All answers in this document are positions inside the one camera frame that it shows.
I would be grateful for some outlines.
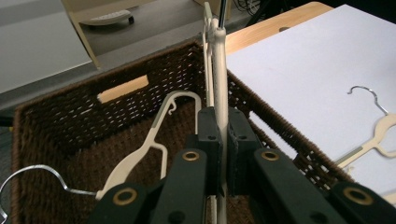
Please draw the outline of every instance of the white hanger on board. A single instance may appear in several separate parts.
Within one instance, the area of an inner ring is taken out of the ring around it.
[[[375,104],[378,106],[379,109],[381,109],[385,113],[385,117],[383,117],[376,125],[375,125],[375,131],[374,131],[374,137],[370,139],[369,141],[365,142],[363,145],[360,147],[356,148],[355,150],[349,152],[346,154],[344,157],[336,161],[335,163],[341,167],[344,168],[353,161],[355,161],[357,158],[360,156],[364,155],[371,149],[375,148],[379,153],[381,153],[383,156],[388,157],[388,158],[395,158],[396,157],[396,151],[388,152],[384,148],[381,147],[380,142],[384,139],[387,131],[394,125],[396,125],[396,114],[390,114],[388,110],[386,110],[384,107],[382,107],[378,103],[378,97],[376,96],[375,92],[367,87],[363,86],[355,86],[352,87],[349,91],[348,94],[352,93],[352,90],[355,88],[362,88],[365,89],[373,94],[375,97]]]
[[[124,183],[129,173],[131,173],[134,167],[146,156],[151,147],[157,148],[163,152],[161,178],[164,178],[166,176],[167,149],[164,145],[155,142],[155,136],[160,129],[163,118],[165,117],[165,113],[168,111],[169,106],[173,106],[173,108],[168,111],[170,114],[172,111],[176,110],[177,106],[175,103],[175,99],[180,96],[190,96],[195,99],[195,133],[198,132],[197,115],[198,111],[201,110],[201,98],[192,91],[172,91],[163,100],[163,104],[161,105],[161,108],[157,116],[155,117],[153,124],[151,125],[148,136],[146,137],[143,146],[125,157],[116,166],[116,168],[114,168],[114,170],[108,177],[104,188],[96,193],[97,200],[100,200],[111,188]]]

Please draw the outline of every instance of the white board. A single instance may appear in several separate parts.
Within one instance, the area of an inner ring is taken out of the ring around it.
[[[349,6],[241,49],[227,57],[227,66],[334,161],[370,139],[384,116],[370,92],[349,95],[351,87],[373,89],[396,113],[396,25]],[[389,151],[396,150],[395,129],[382,144]],[[396,190],[396,159],[371,151],[350,166],[361,184],[379,193]]]
[[[61,0],[0,1],[0,93],[90,62]]]

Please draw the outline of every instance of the hanger hook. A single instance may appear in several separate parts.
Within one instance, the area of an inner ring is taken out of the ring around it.
[[[66,183],[64,183],[64,179],[61,177],[61,175],[56,170],[54,170],[52,167],[50,167],[48,165],[38,164],[38,165],[27,166],[27,167],[24,167],[24,168],[18,170],[11,176],[9,176],[0,187],[0,216],[3,218],[3,221],[1,222],[1,224],[5,224],[7,221],[7,217],[8,217],[7,213],[4,211],[4,209],[1,205],[1,193],[4,189],[4,186],[15,175],[18,175],[25,171],[37,170],[37,169],[46,170],[46,171],[49,171],[50,173],[52,173],[53,175],[55,175],[58,178],[58,180],[61,182],[62,187],[64,187],[64,190],[66,190],[70,193],[85,194],[85,195],[91,195],[91,196],[96,195],[96,192],[90,192],[90,191],[85,191],[85,190],[80,190],[80,189],[70,189],[69,187],[67,187]]]
[[[177,109],[177,105],[176,105],[175,99],[172,99],[171,105],[172,105],[172,108],[169,109],[169,111],[168,111],[169,115],[172,115],[172,113]]]
[[[352,91],[353,91],[353,89],[355,89],[355,88],[362,88],[362,89],[365,89],[365,90],[369,91],[370,93],[372,93],[373,96],[374,96],[374,98],[375,98],[375,104],[376,104],[376,106],[378,106],[378,108],[379,108],[380,110],[382,110],[382,112],[384,112],[385,115],[388,115],[388,114],[389,114],[388,110],[386,110],[382,105],[380,105],[380,104],[378,103],[378,97],[376,96],[375,92],[374,92],[372,89],[369,89],[369,88],[363,87],[363,86],[354,86],[354,87],[352,87],[352,88],[349,90],[348,94],[352,94]]]

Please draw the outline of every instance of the gray floor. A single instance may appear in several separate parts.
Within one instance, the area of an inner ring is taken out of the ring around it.
[[[17,104],[164,49],[203,30],[203,8],[193,0],[156,0],[130,10],[135,20],[132,25],[123,21],[95,30],[82,26],[92,50],[98,56],[100,70],[89,64],[7,92],[0,97],[0,102],[9,106],[0,110],[0,116],[12,117]],[[248,19],[246,12],[238,11],[233,5],[231,18],[226,21],[227,33],[243,28]],[[1,128],[0,183],[10,175],[11,141],[12,133],[8,128]],[[1,200],[6,211],[9,211],[9,189],[5,190]]]

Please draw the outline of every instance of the table surface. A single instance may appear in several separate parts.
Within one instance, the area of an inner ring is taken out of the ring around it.
[[[298,25],[330,10],[332,10],[332,7],[319,2],[310,2],[229,34],[226,37],[226,54],[234,53],[266,37],[275,35],[279,33],[279,28]]]

